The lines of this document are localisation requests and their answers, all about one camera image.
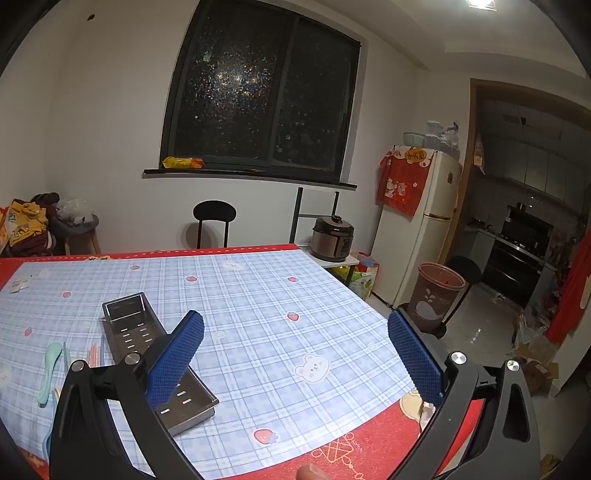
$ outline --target black window frame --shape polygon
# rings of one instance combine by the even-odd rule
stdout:
[[[171,171],[174,169],[166,169],[163,165],[163,160],[171,155],[174,155],[174,141],[176,137],[176,125],[178,119],[178,112],[181,107],[181,101],[183,98],[183,89],[186,83],[187,74],[189,70],[189,61],[195,49],[196,43],[199,40],[199,31],[203,26],[204,21],[207,18],[207,13],[212,3],[215,0],[201,0],[193,14],[193,17],[189,23],[187,31],[185,33],[183,43],[181,45],[177,62],[174,68],[170,90],[168,93],[167,106],[164,115],[163,133],[160,147],[160,165],[159,171]],[[268,129],[268,136],[264,138],[263,152],[266,151],[266,157],[263,160],[257,160],[253,158],[243,157],[216,157],[212,158],[207,155],[199,155],[204,159],[204,167],[200,170],[202,173],[212,171],[224,171],[231,172],[234,174],[244,173],[248,176],[253,174],[260,174],[262,177],[272,178],[284,178],[290,180],[301,180],[308,182],[321,182],[330,184],[339,184],[340,177],[343,171],[343,164],[345,161],[345,153],[347,142],[350,134],[351,117],[353,111],[353,104],[355,100],[355,87],[357,84],[357,76],[359,69],[359,59],[361,56],[361,42],[355,38],[346,35],[339,30],[336,30],[329,25],[319,22],[313,18],[310,18],[301,13],[292,11],[287,8],[279,7],[277,5],[268,4],[258,0],[234,0],[247,5],[256,5],[257,7],[264,7],[272,9],[280,14],[290,16],[292,20],[291,34],[282,41],[278,53],[277,65],[275,67],[275,73],[273,83],[271,86],[271,94],[269,96],[270,108],[268,109],[268,115],[265,125]],[[300,20],[304,18],[307,22],[318,25],[324,29],[335,33],[348,41],[350,41],[356,49],[352,49],[351,55],[351,71],[348,83],[349,98],[347,104],[347,111],[342,121],[341,133],[337,141],[337,154],[335,158],[335,169],[334,171],[316,170],[312,167],[289,167],[273,165],[272,163],[272,152],[274,148],[274,138],[277,134],[277,124],[279,121],[279,114],[281,110],[281,101],[283,94],[283,87],[287,79],[288,66],[290,62],[291,49],[297,33],[297,26]]]

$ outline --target white refrigerator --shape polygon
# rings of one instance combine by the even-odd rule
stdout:
[[[443,152],[425,151],[433,160],[417,211],[409,218],[384,206],[371,252],[379,263],[373,292],[394,307],[410,301],[418,266],[439,258],[456,207],[459,162]]]

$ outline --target finger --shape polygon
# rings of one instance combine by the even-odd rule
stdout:
[[[295,480],[330,480],[330,476],[316,465],[308,463],[297,469]]]

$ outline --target metal drain tray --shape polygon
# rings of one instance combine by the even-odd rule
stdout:
[[[113,360],[120,362],[132,352],[144,353],[166,331],[144,292],[103,304],[103,327]],[[215,414],[219,400],[191,367],[181,378],[172,399],[158,407],[158,415],[172,436],[178,435]]]

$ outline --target window sill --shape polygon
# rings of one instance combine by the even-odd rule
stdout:
[[[231,171],[231,170],[213,170],[213,169],[180,169],[180,168],[147,168],[144,170],[142,178],[145,179],[237,179],[237,180],[266,180],[279,181],[282,183],[295,183],[297,185],[310,185],[314,187],[327,187],[335,190],[355,191],[357,185],[352,183],[330,182],[330,181],[308,181],[296,180],[289,177],[266,174],[262,172],[250,171]]]

